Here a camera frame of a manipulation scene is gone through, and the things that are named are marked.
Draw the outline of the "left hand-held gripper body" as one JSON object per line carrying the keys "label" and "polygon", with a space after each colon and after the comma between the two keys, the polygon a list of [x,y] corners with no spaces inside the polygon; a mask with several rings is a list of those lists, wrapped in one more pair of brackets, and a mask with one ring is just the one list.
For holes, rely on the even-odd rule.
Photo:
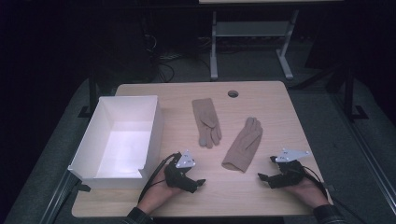
{"label": "left hand-held gripper body", "polygon": [[186,149],[183,153],[174,153],[172,160],[165,167],[165,181],[170,188],[196,189],[197,182],[186,176],[186,173],[195,166],[195,160]]}

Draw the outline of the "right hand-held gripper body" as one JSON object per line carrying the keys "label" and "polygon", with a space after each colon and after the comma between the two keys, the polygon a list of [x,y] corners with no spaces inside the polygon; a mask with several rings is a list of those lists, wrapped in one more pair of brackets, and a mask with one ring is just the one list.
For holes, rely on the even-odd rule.
{"label": "right hand-held gripper body", "polygon": [[309,151],[283,148],[277,156],[270,158],[278,165],[280,174],[269,177],[269,181],[279,181],[281,188],[299,184],[305,171],[299,159],[310,155]]}

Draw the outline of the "beige glove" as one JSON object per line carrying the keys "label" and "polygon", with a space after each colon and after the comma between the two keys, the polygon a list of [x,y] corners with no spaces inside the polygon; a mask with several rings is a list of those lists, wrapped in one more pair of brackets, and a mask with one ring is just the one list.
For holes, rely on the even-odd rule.
{"label": "beige glove", "polygon": [[192,109],[199,132],[199,145],[206,148],[217,146],[222,134],[212,99],[193,100]]}
{"label": "beige glove", "polygon": [[262,125],[256,118],[247,118],[244,128],[234,139],[221,165],[225,169],[245,173],[261,143],[262,132]]}

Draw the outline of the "white box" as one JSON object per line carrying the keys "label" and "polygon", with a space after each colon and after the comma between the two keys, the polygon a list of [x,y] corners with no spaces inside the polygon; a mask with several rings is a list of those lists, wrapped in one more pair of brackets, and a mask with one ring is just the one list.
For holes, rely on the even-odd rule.
{"label": "white box", "polygon": [[102,97],[68,170],[92,189],[141,189],[159,162],[163,126],[156,95]]}

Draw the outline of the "person's right hand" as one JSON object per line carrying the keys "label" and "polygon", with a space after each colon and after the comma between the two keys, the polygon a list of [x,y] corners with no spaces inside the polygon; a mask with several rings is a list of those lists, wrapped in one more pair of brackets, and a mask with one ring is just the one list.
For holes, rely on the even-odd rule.
{"label": "person's right hand", "polygon": [[297,185],[284,187],[283,190],[291,193],[312,209],[329,204],[328,199],[324,196],[322,191],[314,182],[307,178],[304,178]]}

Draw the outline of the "person's left hand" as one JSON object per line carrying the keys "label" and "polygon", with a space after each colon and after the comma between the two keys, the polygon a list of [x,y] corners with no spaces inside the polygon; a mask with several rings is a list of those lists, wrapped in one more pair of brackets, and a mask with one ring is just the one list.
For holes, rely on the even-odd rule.
{"label": "person's left hand", "polygon": [[146,215],[150,215],[163,204],[183,192],[182,189],[167,186],[163,171],[160,171],[154,177],[153,182],[154,185],[147,190],[143,199],[137,204],[137,208]]}

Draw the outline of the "black metal stand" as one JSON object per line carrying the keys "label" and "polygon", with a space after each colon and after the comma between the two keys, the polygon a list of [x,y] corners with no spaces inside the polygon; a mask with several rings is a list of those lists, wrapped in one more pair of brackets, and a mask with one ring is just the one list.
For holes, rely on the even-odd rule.
{"label": "black metal stand", "polygon": [[89,104],[84,105],[80,109],[78,116],[80,118],[90,119],[99,101],[98,78],[94,68],[92,68],[90,71],[88,81],[89,81]]}
{"label": "black metal stand", "polygon": [[368,115],[360,105],[353,103],[354,95],[354,72],[348,65],[344,65],[345,70],[345,91],[344,91],[344,113],[347,119],[354,122],[356,119],[368,119]]}

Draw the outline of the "grey metal floor rail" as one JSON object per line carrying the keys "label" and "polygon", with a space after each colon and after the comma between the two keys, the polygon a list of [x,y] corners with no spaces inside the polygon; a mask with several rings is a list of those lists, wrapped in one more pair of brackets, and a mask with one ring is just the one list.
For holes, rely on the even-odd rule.
{"label": "grey metal floor rail", "polygon": [[73,188],[79,183],[79,179],[66,170],[53,192],[49,204],[40,218],[39,224],[54,224],[56,217],[62,210],[64,203],[72,193]]}
{"label": "grey metal floor rail", "polygon": [[356,96],[356,105],[346,109],[342,93],[331,94],[341,120],[350,132],[357,149],[353,149],[359,160],[364,160],[371,176],[378,185],[381,198],[387,203],[391,213],[396,217],[396,179],[391,173],[394,156],[392,150],[395,142],[392,140],[395,130],[392,123],[373,102],[368,94],[367,105],[359,101]]}

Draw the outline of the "grey metal desk frame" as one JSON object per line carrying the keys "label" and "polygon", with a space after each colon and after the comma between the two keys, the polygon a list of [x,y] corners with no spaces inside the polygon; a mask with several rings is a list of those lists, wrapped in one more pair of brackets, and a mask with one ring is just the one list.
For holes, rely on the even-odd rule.
{"label": "grey metal desk frame", "polygon": [[[303,6],[337,3],[342,0],[198,0],[202,6],[214,7],[212,11],[211,50],[209,55],[210,79],[219,78],[217,39],[219,37],[281,37],[283,45],[276,49],[276,57],[286,80],[293,80],[286,54],[293,35],[299,13]],[[261,15],[264,10],[273,15],[284,12],[288,8],[290,16],[285,20],[269,19],[255,21],[219,21],[218,12],[221,7],[235,7],[236,9],[258,9]]]}

